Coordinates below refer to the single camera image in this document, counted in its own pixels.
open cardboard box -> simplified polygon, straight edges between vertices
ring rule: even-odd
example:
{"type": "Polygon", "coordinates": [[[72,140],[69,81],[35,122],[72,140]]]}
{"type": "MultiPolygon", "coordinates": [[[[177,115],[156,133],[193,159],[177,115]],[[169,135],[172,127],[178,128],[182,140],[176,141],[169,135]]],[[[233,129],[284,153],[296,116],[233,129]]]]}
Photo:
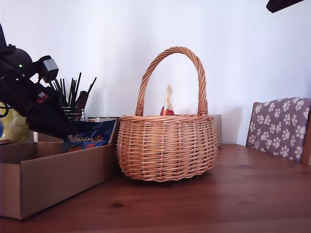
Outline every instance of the open cardboard box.
{"type": "Polygon", "coordinates": [[[62,143],[0,146],[0,216],[24,219],[112,177],[114,144],[61,154],[62,143]]]}

snack bag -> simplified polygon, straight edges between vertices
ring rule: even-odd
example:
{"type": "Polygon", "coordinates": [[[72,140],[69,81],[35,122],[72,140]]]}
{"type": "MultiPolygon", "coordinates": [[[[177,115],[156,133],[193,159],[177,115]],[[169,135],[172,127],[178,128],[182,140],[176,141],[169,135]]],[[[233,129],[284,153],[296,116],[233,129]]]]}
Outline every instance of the snack bag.
{"type": "Polygon", "coordinates": [[[33,133],[28,130],[26,118],[10,109],[6,117],[0,119],[0,140],[9,140],[10,143],[33,142],[33,133]]]}
{"type": "Polygon", "coordinates": [[[171,89],[171,86],[169,85],[167,87],[167,98],[166,98],[164,106],[162,107],[160,116],[174,116],[174,110],[173,110],[173,107],[170,101],[172,92],[173,91],[171,89]]]}
{"type": "Polygon", "coordinates": [[[111,143],[117,119],[104,122],[72,122],[78,129],[77,135],[68,135],[63,144],[63,153],[99,147],[111,143]]]}

paw print wrapping paper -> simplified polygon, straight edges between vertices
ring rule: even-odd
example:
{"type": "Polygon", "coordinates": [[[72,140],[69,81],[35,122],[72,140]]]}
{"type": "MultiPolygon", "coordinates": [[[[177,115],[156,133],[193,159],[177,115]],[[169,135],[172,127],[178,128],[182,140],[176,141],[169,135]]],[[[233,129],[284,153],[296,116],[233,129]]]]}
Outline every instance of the paw print wrapping paper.
{"type": "Polygon", "coordinates": [[[310,106],[299,97],[256,103],[246,146],[300,162],[310,106]]]}

wicker basket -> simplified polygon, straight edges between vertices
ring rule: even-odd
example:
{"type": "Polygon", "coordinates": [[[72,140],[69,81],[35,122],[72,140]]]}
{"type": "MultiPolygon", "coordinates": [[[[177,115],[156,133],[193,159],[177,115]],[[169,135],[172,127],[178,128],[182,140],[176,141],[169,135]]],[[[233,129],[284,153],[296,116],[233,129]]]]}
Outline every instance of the wicker basket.
{"type": "Polygon", "coordinates": [[[142,77],[136,116],[120,118],[118,160],[122,172],[144,181],[178,181],[201,175],[213,167],[217,136],[207,114],[205,72],[200,59],[188,48],[172,47],[160,53],[142,77]],[[197,115],[143,116],[148,80],[168,55],[183,53],[194,63],[199,76],[197,115]]]}

wooden table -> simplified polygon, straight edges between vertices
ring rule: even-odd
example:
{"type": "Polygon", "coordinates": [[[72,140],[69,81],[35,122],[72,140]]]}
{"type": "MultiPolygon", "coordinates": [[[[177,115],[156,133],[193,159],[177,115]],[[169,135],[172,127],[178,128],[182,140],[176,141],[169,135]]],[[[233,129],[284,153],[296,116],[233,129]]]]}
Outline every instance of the wooden table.
{"type": "Polygon", "coordinates": [[[238,145],[215,167],[178,182],[123,175],[28,219],[0,218],[1,233],[311,232],[311,168],[238,145]]]}

